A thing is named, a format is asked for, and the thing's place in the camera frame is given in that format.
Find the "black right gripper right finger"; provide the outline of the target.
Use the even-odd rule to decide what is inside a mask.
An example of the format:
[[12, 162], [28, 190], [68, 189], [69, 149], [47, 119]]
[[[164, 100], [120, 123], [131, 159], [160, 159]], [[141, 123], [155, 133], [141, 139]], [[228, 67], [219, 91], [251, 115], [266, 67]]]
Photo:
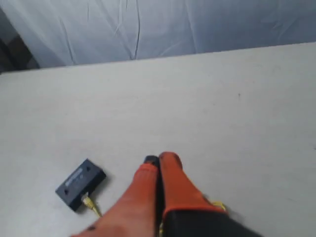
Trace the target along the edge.
[[165, 208], [164, 237], [257, 237], [259, 234], [213, 205], [194, 186], [173, 152], [159, 155]]

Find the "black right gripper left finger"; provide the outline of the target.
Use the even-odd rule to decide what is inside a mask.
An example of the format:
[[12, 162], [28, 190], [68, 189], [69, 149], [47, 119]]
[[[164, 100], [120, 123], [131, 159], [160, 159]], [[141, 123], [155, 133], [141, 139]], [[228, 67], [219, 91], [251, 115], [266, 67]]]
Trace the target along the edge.
[[78, 237], [155, 237], [159, 161], [147, 156], [118, 201]]

